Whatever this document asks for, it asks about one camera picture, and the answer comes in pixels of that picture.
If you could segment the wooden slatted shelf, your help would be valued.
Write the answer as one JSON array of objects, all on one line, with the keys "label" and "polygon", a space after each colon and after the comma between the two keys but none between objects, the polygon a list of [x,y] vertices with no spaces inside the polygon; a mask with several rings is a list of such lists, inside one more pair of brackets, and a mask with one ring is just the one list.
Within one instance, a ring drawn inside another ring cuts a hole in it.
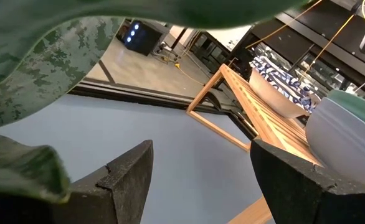
[{"label": "wooden slatted shelf", "polygon": [[249,143],[245,144],[239,141],[194,111],[194,108],[204,98],[205,94],[221,78],[225,78],[228,85],[231,87],[234,95],[237,97],[239,103],[247,113],[249,120],[254,125],[259,139],[309,162],[317,165],[321,164],[310,152],[310,148],[305,137],[305,130],[293,119],[284,118],[276,111],[272,110],[266,102],[261,100],[260,97],[255,94],[255,92],[249,87],[249,83],[247,81],[225,64],[219,67],[216,74],[205,84],[204,88],[188,106],[186,113],[190,117],[226,138],[242,150],[246,152],[249,151]]}]

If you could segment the black metal table frame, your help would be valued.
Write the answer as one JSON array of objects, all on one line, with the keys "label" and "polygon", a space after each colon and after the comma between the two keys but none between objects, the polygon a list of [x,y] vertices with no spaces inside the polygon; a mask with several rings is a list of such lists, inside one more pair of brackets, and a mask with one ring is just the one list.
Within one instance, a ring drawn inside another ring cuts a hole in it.
[{"label": "black metal table frame", "polygon": [[[92,98],[100,98],[114,101],[123,101],[128,103],[138,103],[141,105],[159,106],[163,108],[171,108],[177,110],[187,110],[189,102],[175,100],[165,96],[155,96],[133,90],[126,90],[119,87],[99,83],[93,79],[84,79],[72,90],[71,95],[87,96]],[[195,112],[226,115],[229,119],[243,132],[243,134],[252,140],[255,138],[255,132],[244,123],[243,117],[238,112],[227,109],[217,109],[213,105],[199,105],[194,109]]]}]

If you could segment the black curved bracket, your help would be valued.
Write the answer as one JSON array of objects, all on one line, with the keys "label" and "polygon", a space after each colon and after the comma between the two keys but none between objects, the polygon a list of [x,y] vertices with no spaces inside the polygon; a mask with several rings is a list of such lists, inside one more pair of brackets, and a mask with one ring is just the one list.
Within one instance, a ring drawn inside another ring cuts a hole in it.
[{"label": "black curved bracket", "polygon": [[208,91],[205,94],[205,98],[207,98],[208,101],[213,104],[213,106],[214,106],[215,109],[217,109],[218,111],[222,111],[222,107],[221,107],[220,101],[217,99],[217,97],[215,96],[215,94],[213,94],[212,92],[209,92]]}]

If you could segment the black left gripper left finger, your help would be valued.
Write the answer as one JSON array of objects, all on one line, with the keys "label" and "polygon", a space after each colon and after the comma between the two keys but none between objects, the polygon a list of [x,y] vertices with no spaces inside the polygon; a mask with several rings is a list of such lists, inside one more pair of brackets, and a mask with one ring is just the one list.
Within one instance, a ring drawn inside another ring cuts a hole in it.
[{"label": "black left gripper left finger", "polygon": [[0,194],[0,224],[140,224],[153,171],[145,140],[72,184],[65,203]]}]

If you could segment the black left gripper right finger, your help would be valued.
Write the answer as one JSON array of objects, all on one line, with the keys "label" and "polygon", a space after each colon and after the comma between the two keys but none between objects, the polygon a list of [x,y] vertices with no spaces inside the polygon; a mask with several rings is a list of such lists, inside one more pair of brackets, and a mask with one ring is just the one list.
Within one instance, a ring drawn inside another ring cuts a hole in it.
[{"label": "black left gripper right finger", "polygon": [[276,224],[365,224],[365,184],[259,139],[250,158]]}]

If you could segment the green plastic bowl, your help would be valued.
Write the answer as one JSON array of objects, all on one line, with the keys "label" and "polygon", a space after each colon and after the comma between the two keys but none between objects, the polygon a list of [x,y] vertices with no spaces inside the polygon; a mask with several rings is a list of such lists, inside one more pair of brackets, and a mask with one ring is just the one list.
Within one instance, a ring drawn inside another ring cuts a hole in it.
[{"label": "green plastic bowl", "polygon": [[327,98],[365,122],[365,99],[341,90],[331,90]]}]

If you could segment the black computer tower blue lights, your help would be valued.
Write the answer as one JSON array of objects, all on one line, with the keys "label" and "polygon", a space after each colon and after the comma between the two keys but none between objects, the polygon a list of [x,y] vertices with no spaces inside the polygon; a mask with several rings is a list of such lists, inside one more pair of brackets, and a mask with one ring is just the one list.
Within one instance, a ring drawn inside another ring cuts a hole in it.
[{"label": "black computer tower blue lights", "polygon": [[123,43],[128,50],[148,56],[169,31],[168,25],[162,25],[157,21],[132,20],[123,36]]}]

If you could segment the blue patterned paper bowl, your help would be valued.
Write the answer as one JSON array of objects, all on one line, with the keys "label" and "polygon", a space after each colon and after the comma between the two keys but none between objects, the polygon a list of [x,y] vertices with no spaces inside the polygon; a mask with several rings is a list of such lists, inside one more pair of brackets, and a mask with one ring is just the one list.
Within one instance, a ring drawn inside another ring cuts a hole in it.
[{"label": "blue patterned paper bowl", "polygon": [[256,69],[283,96],[303,108],[308,114],[311,114],[320,102],[320,98],[310,89],[309,85],[284,72],[268,58],[255,57],[250,62],[250,66],[252,69]]},{"label": "blue patterned paper bowl", "polygon": [[256,69],[252,69],[249,86],[266,104],[285,118],[297,118],[309,114],[276,90]]}]

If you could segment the dark mottled leaf plant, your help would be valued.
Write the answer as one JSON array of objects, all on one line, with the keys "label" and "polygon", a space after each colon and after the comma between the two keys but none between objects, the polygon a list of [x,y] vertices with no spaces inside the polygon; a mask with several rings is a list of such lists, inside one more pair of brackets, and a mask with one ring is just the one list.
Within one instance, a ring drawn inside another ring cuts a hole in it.
[{"label": "dark mottled leaf plant", "polygon": [[[306,0],[0,0],[0,127],[67,94],[98,63],[124,19],[200,29],[251,24]],[[0,135],[0,194],[61,203],[70,179],[51,146]]]}]

